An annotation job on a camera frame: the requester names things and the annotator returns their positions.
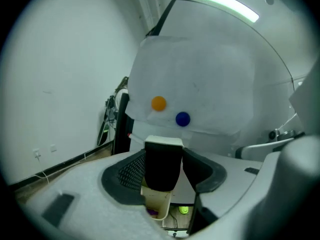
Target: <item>white container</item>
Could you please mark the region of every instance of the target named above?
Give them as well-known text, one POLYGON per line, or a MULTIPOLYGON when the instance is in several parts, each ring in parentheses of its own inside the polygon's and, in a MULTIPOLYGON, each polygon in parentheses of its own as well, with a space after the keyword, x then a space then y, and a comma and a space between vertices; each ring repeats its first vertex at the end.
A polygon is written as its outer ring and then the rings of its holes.
POLYGON ((168 216, 171 192, 161 192, 141 186, 141 193, 145 197, 145 206, 158 212, 157 218, 153 219, 163 221, 168 216))

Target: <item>fluorescent light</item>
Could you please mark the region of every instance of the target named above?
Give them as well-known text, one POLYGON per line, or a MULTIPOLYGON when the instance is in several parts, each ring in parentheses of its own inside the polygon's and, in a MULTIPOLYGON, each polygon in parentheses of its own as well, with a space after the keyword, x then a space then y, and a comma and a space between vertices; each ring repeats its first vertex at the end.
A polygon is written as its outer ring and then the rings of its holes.
POLYGON ((244 4, 238 2, 237 0, 210 0, 210 1, 226 6, 231 10, 236 11, 237 13, 243 15, 253 23, 256 22, 257 19, 259 19, 258 14, 256 14, 249 7, 246 7, 244 4))

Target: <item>blue circle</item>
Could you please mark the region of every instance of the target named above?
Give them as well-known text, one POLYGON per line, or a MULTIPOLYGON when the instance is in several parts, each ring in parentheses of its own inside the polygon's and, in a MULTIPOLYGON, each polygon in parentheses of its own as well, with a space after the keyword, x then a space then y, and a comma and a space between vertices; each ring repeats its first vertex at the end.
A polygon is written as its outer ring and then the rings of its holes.
POLYGON ((175 117, 177 125, 185 127, 190 123, 190 115, 187 112, 180 112, 175 117))

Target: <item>orange ball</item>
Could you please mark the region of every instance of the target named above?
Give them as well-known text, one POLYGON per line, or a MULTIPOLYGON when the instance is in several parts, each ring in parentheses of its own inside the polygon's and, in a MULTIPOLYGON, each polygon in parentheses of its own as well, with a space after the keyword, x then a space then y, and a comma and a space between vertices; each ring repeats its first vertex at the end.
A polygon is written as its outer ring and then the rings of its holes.
POLYGON ((151 101, 151 107, 156 111, 162 111, 166 108, 166 99, 162 96, 156 96, 151 101))

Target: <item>floor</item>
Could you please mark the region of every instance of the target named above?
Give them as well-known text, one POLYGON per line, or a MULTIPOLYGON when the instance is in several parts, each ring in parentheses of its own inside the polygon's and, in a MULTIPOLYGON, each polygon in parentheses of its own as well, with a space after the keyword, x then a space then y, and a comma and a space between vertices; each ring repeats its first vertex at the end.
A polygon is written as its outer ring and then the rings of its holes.
MULTIPOLYGON (((111 146, 107 146, 97 151, 96 153, 90 155, 89 157, 86 158, 86 160, 81 160, 75 163, 74 165, 72 165, 71 167, 79 164, 87 163, 90 161, 109 157, 111 155, 110 148, 111 146)), ((60 176, 61 174, 69 170, 71 167, 62 169, 54 174, 49 175, 48 176, 49 182, 53 181, 55 178, 57 178, 58 176, 60 176)), ((14 192, 14 195, 17 202, 20 204, 25 204, 32 195, 34 195, 37 191, 42 189, 47 184, 48 184, 47 179, 43 178, 16 190, 14 192)), ((168 216, 163 220, 163 222, 157 221, 157 224, 163 228, 187 229, 189 227, 189 223, 191 220, 192 211, 193 211, 193 207, 189 207, 189 212, 187 214, 181 214, 177 206, 170 206, 168 216)))

